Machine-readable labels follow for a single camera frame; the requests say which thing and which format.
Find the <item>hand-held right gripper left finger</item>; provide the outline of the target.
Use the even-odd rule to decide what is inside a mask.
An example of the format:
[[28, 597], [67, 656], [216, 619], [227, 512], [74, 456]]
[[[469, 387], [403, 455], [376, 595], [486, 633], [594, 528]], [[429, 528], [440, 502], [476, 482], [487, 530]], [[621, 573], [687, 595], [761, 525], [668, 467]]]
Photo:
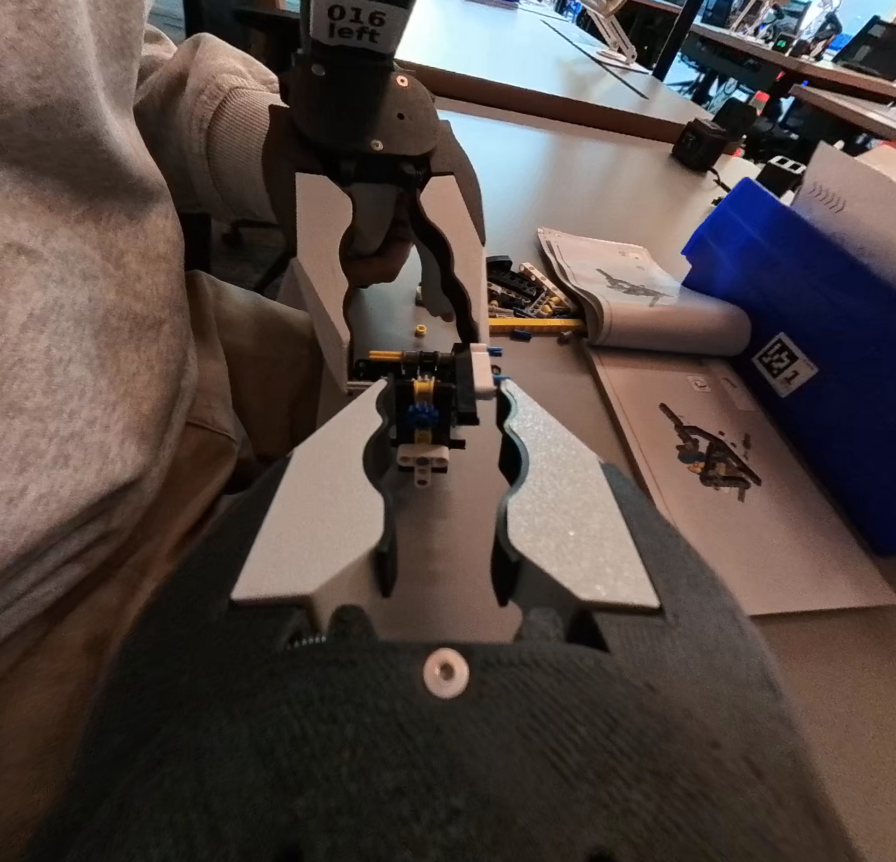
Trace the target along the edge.
[[393, 412], [394, 383], [379, 379], [291, 453], [231, 590], [234, 604], [297, 606], [329, 621], [342, 606], [392, 596]]

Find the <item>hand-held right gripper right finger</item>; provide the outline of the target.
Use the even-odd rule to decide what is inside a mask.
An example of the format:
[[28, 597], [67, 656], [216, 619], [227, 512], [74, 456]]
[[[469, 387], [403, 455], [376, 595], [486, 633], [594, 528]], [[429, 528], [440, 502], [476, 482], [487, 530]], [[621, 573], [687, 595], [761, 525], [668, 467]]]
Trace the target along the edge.
[[498, 468], [492, 587], [501, 607], [560, 620], [660, 600], [602, 459], [510, 379], [497, 383]]

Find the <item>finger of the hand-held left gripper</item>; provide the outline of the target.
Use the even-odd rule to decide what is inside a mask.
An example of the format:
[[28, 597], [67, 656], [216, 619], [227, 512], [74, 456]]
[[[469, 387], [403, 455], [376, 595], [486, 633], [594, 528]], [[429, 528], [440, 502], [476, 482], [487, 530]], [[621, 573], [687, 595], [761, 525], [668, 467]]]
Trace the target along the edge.
[[349, 281], [341, 245], [351, 226], [350, 197], [328, 177], [298, 173], [294, 270], [330, 375], [345, 395], [352, 367], [352, 331], [347, 321]]
[[421, 299], [436, 319], [452, 316], [461, 343], [488, 342], [486, 253], [454, 175], [431, 177], [409, 197], [421, 264]]

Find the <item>partly built lego assembly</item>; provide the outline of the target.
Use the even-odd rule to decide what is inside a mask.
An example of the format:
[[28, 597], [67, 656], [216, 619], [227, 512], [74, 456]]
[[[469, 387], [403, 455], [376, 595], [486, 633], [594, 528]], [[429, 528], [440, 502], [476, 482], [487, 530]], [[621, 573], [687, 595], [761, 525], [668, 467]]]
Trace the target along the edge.
[[429, 487], [432, 476], [446, 474], [450, 453], [466, 441], [461, 427], [478, 425], [477, 405], [492, 398], [500, 369], [484, 343], [456, 343], [449, 352], [427, 350], [371, 351], [351, 366], [346, 389], [359, 394], [384, 381], [389, 436], [397, 469], [412, 476], [416, 488]]

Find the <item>person's left forearm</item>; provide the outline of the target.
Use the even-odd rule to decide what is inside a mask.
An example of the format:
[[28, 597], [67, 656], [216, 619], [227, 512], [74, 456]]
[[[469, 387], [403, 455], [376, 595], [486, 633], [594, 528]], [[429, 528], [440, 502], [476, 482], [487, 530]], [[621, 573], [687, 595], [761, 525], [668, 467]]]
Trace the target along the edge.
[[208, 33], [176, 46], [144, 28], [133, 114], [175, 208], [274, 223], [263, 179], [273, 72]]

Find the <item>pile of loose lego pieces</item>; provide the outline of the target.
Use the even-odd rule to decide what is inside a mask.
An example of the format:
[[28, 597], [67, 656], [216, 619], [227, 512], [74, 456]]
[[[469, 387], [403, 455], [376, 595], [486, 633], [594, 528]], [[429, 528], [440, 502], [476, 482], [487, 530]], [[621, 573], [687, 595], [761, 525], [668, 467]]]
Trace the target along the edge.
[[571, 319], [576, 304], [528, 262], [509, 256], [486, 258], [487, 300], [492, 318]]

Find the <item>long yellow lego beam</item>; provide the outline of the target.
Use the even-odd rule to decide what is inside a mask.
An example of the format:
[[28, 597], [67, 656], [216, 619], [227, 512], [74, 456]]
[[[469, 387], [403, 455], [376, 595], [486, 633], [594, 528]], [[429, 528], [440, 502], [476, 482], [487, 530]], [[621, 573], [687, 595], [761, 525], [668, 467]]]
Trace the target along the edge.
[[488, 327], [489, 333], [494, 336], [510, 335], [515, 331], [529, 334], [569, 332], [574, 336], [585, 336], [588, 333], [587, 325], [581, 319], [492, 318], [488, 319]]

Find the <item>grey lego instruction booklet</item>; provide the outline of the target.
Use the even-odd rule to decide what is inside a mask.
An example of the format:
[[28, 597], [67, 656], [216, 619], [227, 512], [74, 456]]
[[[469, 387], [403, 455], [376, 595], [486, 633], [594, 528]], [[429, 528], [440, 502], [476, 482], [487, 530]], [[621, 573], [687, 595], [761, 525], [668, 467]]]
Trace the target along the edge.
[[754, 616], [894, 606], [894, 589], [730, 359], [741, 308], [689, 290], [644, 247], [542, 227], [587, 325], [599, 388], [656, 508]]

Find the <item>person's left hand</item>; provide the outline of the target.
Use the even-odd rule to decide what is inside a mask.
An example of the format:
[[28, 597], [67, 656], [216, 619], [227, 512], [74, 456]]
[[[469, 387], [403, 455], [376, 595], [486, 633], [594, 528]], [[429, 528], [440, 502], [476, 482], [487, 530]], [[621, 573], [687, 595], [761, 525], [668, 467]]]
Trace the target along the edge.
[[342, 270], [350, 289], [361, 290], [394, 281], [407, 262], [412, 247], [409, 226], [394, 223], [375, 252], [342, 255]]

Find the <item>person's tan trousers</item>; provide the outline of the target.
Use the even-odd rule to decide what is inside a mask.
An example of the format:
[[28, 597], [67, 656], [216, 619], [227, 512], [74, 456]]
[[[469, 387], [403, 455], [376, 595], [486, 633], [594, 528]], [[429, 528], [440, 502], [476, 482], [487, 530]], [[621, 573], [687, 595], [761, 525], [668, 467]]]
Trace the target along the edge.
[[2, 644], [1, 850], [63, 792], [106, 673], [151, 596], [230, 503], [315, 428], [322, 354], [304, 312], [186, 279], [199, 379], [160, 493], [126, 542]]

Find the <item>grey office table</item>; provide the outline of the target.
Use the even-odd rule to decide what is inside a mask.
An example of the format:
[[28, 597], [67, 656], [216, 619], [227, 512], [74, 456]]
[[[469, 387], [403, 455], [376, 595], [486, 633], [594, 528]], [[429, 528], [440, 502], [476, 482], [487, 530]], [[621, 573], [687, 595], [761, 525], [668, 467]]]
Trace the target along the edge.
[[485, 0], [417, 0], [397, 50], [435, 96], [674, 143], [702, 107], [558, 17]]

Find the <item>person's grey sweatshirt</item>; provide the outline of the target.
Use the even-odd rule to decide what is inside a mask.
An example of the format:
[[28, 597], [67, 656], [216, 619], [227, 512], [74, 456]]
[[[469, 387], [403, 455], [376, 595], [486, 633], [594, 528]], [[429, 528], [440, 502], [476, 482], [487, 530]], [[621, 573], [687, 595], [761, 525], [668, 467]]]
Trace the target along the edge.
[[122, 545], [195, 391], [146, 3], [2, 0], [2, 641]]

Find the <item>white folding stand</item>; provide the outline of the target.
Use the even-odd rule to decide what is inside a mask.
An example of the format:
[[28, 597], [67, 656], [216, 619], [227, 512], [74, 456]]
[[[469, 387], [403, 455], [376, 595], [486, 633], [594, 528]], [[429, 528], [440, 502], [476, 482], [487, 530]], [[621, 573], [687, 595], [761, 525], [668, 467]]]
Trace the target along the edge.
[[637, 50], [617, 19], [617, 12], [628, 0], [576, 0], [596, 24], [607, 49], [597, 54], [600, 62], [613, 63], [646, 74], [636, 62]]

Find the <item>dark metal pole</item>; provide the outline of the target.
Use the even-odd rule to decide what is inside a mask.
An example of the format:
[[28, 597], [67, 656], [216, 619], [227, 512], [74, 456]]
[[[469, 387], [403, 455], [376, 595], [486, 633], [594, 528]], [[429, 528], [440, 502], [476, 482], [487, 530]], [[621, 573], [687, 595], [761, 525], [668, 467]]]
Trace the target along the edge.
[[685, 3], [682, 5], [651, 73], [659, 82], [665, 83], [667, 74], [676, 60], [694, 21], [699, 16], [704, 2], [705, 0], [685, 0]]

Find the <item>white printed sheet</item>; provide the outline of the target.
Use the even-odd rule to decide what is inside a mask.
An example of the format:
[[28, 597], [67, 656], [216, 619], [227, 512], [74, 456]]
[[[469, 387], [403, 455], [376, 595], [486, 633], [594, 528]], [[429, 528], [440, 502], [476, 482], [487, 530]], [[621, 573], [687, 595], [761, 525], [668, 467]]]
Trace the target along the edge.
[[791, 203], [802, 218], [895, 286], [895, 146], [857, 156], [821, 143]]

